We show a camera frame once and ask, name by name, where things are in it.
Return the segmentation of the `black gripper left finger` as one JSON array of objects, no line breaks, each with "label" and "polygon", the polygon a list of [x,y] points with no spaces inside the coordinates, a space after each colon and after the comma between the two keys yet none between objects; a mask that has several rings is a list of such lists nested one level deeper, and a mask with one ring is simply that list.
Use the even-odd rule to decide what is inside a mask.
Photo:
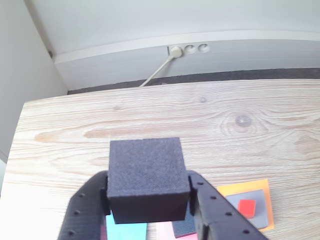
[{"label": "black gripper left finger", "polygon": [[108,171],[100,171],[70,198],[59,240],[106,240],[106,216],[111,213],[107,198]]}]

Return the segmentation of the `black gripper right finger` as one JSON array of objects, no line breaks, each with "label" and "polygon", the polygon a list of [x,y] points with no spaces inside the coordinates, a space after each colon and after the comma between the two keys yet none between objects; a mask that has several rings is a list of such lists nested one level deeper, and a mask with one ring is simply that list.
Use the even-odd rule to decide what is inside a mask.
[{"label": "black gripper right finger", "polygon": [[187,171],[189,211],[199,240],[267,240],[219,191],[193,170]]}]

